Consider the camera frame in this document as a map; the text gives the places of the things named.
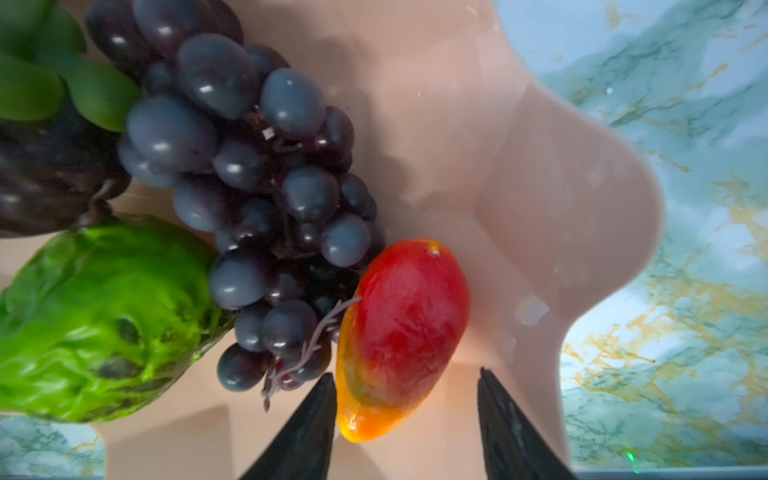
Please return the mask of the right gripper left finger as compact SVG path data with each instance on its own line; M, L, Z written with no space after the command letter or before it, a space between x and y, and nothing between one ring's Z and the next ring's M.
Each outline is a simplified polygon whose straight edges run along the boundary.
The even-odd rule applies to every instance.
M334 377L323 374L242 480L326 480L337 415Z

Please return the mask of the red yellow peach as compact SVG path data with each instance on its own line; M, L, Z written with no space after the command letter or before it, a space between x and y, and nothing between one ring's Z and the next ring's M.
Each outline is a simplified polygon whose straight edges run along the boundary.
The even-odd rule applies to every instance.
M368 267L337 348L337 423L353 443L406 420L445 371L470 319L454 254L430 239L399 241Z

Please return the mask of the dark mangosteen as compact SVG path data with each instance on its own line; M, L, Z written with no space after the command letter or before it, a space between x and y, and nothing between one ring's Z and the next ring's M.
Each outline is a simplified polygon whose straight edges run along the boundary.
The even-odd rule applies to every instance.
M117 158L136 83L86 56L57 1L1 4L1 235L99 224L131 176Z

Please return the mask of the purple grape bunch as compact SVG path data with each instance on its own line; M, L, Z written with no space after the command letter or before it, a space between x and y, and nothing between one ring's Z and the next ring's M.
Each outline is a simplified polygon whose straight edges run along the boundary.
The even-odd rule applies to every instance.
M362 272L383 251L377 204L351 172L355 130L223 1L93 1L94 44L140 84L118 152L211 233L214 302L236 315L218 377L270 400L320 377Z

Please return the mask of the green apple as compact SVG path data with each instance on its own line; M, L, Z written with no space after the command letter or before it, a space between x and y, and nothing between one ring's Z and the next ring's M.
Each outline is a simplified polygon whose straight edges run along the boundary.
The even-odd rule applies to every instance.
M150 215L55 235L1 293L1 408L100 423L157 400L232 327L217 250Z

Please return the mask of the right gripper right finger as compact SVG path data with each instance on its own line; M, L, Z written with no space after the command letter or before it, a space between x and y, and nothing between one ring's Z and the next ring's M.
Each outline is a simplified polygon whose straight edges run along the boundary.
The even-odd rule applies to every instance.
M494 373L480 370L477 403L489 479L575 480Z

